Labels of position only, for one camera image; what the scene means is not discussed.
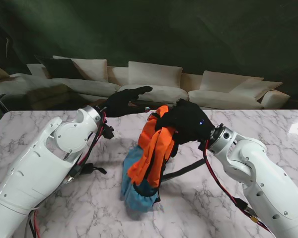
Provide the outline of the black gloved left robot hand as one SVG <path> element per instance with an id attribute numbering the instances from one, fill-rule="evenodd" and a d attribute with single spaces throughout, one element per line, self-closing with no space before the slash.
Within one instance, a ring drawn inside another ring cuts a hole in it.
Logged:
<path id="1" fill-rule="evenodd" d="M 144 113 L 146 108 L 143 106 L 130 106 L 131 101 L 137 100 L 139 95 L 151 92 L 152 87 L 142 86 L 135 89 L 125 89 L 111 95 L 101 107 L 105 107 L 106 115 L 109 118 L 117 118 L 130 114 Z"/>

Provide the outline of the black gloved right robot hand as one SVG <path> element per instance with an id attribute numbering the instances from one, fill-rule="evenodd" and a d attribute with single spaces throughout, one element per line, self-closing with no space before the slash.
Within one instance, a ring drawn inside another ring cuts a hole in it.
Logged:
<path id="1" fill-rule="evenodd" d="M 171 127 L 176 130 L 173 140 L 177 144 L 208 140 L 215 129 L 197 104 L 184 99 L 178 100 L 176 106 L 157 120 L 155 129 L 159 130 L 162 127 Z"/>

